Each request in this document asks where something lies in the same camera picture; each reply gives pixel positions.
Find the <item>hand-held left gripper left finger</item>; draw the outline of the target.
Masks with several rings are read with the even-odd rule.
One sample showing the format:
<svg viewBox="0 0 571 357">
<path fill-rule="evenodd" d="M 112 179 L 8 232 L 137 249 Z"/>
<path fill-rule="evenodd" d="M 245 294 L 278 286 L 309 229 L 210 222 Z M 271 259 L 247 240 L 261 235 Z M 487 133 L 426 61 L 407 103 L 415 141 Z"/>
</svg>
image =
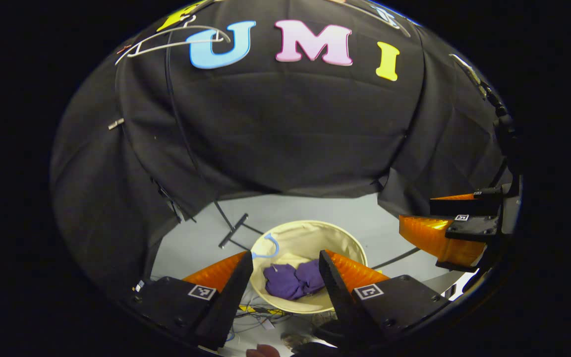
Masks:
<svg viewBox="0 0 571 357">
<path fill-rule="evenodd" d="M 190 347 L 224 347 L 253 271 L 249 251 L 232 255 L 183 279 L 163 277 L 135 287 L 129 311 Z"/>
</svg>

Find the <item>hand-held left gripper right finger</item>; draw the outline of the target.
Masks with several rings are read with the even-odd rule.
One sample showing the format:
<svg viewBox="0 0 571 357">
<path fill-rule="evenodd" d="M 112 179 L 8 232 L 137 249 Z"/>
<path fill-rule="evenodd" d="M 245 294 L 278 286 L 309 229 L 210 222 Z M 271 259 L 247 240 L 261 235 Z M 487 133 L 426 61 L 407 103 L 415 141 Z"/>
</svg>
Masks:
<svg viewBox="0 0 571 357">
<path fill-rule="evenodd" d="M 394 343 L 451 303 L 408 274 L 390 278 L 330 249 L 319 271 L 349 347 Z"/>
</svg>

